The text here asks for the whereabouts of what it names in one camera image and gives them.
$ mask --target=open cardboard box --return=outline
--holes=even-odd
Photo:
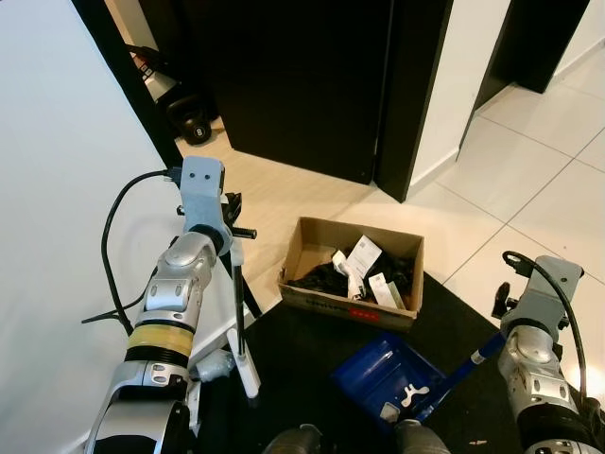
[[[415,257],[411,295],[406,310],[372,303],[354,302],[340,296],[289,286],[290,280],[304,277],[317,265],[329,263],[336,249],[352,249],[361,236],[367,236],[384,252],[398,257]],[[284,303],[387,329],[407,331],[423,301],[424,238],[363,225],[317,218],[300,218],[279,276]]]

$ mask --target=black door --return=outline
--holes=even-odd
[[[543,93],[589,0],[511,0],[475,109],[512,82]]]
[[[368,183],[389,0],[185,0],[235,149]]]

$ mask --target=black kettlebell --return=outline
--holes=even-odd
[[[212,135],[210,121],[198,95],[173,102],[166,108],[166,115],[189,145],[203,144]]]

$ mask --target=black cable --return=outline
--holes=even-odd
[[[141,294],[141,296],[139,296],[136,300],[134,300],[129,305],[125,305],[124,310],[130,309],[131,307],[136,306],[139,303],[141,303],[141,300],[143,300],[144,296],[145,296],[145,292],[143,292],[143,294]],[[102,314],[98,314],[98,315],[95,315],[94,317],[84,319],[84,320],[82,320],[81,323],[86,324],[86,323],[98,322],[99,320],[106,320],[106,319],[114,319],[114,320],[118,320],[120,322],[120,318],[116,315],[116,313],[117,313],[117,310],[115,310],[115,309],[108,310],[107,312],[103,312]]]
[[[107,220],[105,221],[105,228],[103,229],[103,236],[101,237],[101,258],[103,259],[103,268],[105,269],[105,274],[107,275],[107,281],[110,285],[110,292],[112,293],[113,303],[115,304],[115,311],[117,312],[117,317],[124,326],[126,330],[126,334],[129,336],[132,333],[132,325],[130,324],[130,320],[124,311],[124,307],[122,307],[122,302],[120,301],[120,296],[117,292],[117,287],[115,286],[115,280],[113,279],[112,267],[110,265],[110,259],[107,256],[107,240],[110,235],[110,229],[112,227],[113,216],[117,211],[118,206],[126,193],[137,183],[151,177],[161,177],[167,175],[167,170],[156,170],[154,172],[144,173],[143,175],[139,175],[136,178],[130,180],[126,186],[120,191],[120,193],[115,198],[113,202],[112,208],[110,209],[109,214],[107,215]]]
[[[149,276],[149,279],[147,279],[147,283],[145,284],[145,288],[143,288],[143,293],[141,293],[139,295],[139,297],[134,300],[132,303],[125,305],[124,309],[130,309],[133,306],[138,305],[139,303],[141,303],[141,301],[143,300],[143,298],[145,297],[145,292],[147,291],[147,286],[149,285],[149,281],[151,281],[151,278],[153,276],[155,276],[155,273],[158,272],[158,267],[155,267],[153,269],[153,271],[151,272],[151,275]],[[112,310],[108,310],[107,312],[103,312],[102,314],[98,314],[95,315],[94,317],[89,317],[88,319],[84,319],[81,321],[82,324],[86,324],[86,323],[92,323],[92,322],[98,322],[99,320],[105,320],[105,319],[115,319],[120,321],[119,318],[117,317],[112,317],[116,314],[117,310],[112,309]]]
[[[586,357],[584,356],[584,347],[582,345],[582,339],[579,335],[579,327],[578,322],[576,321],[576,316],[574,315],[574,309],[571,307],[571,303],[565,295],[565,292],[561,289],[557,281],[555,281],[550,273],[538,265],[536,262],[531,260],[530,258],[524,256],[521,253],[516,253],[513,251],[506,251],[502,254],[502,258],[511,267],[517,270],[517,266],[519,262],[511,259],[510,257],[515,257],[518,260],[524,261],[526,264],[530,265],[534,270],[542,275],[542,277],[550,284],[550,286],[555,290],[557,296],[561,300],[563,307],[565,308],[565,312],[567,312],[567,318],[569,319],[569,324],[571,325],[571,331],[574,335],[574,342],[576,344],[576,353],[578,354],[578,366],[579,366],[579,402],[580,407],[583,408],[584,401],[586,400]]]

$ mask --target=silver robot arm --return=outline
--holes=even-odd
[[[129,337],[124,362],[91,429],[87,454],[186,452],[191,386],[187,371],[202,295],[216,256],[233,237],[220,196],[224,168],[211,158],[186,158],[180,183],[185,233],[158,260]]]
[[[581,267],[549,256],[538,257],[536,263],[571,301]],[[523,295],[518,302],[509,300],[509,306],[513,308],[498,314],[501,329],[508,335],[498,368],[507,381],[525,452],[600,454],[554,353],[559,329],[567,325],[561,299],[540,273],[531,271]]]

